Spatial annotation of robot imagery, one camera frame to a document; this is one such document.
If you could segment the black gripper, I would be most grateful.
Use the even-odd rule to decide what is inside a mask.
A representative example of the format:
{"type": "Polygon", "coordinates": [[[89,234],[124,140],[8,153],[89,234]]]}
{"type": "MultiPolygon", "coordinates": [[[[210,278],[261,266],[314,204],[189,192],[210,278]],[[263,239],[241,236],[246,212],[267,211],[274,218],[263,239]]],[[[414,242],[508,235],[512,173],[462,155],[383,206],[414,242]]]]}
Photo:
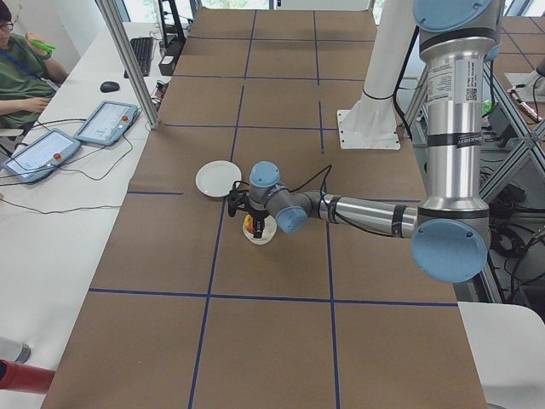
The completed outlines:
{"type": "Polygon", "coordinates": [[[252,219],[252,234],[254,239],[259,239],[263,235],[264,230],[264,220],[267,218],[267,210],[257,210],[250,208],[248,210],[249,214],[253,217],[252,219]]]}

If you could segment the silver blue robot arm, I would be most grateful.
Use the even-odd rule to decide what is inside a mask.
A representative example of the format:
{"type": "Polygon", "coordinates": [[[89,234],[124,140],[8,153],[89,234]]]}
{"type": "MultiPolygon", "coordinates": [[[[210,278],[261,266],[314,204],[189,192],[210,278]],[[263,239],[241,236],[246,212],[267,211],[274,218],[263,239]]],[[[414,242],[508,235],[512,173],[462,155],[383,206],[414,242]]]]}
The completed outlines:
{"type": "Polygon", "coordinates": [[[408,238],[416,265],[450,283],[471,279],[487,260],[489,207],[479,194],[485,63],[500,47],[499,1],[388,1],[360,99],[337,113],[344,149],[395,149],[395,101],[413,47],[427,66],[427,187],[416,207],[296,193],[270,162],[254,165],[244,209],[261,228],[267,216],[286,233],[311,218],[408,238]]]}

